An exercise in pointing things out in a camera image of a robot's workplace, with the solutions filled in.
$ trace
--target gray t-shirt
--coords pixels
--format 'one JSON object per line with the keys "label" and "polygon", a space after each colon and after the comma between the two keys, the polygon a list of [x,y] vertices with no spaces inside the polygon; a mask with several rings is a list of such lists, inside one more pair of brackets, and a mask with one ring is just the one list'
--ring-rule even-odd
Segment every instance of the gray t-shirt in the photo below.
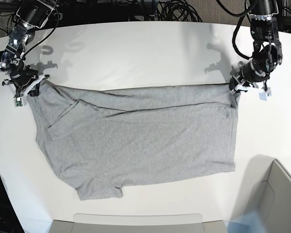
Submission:
{"label": "gray t-shirt", "polygon": [[28,97],[37,144],[81,200],[235,170],[228,84],[92,91],[42,81],[40,92]]}

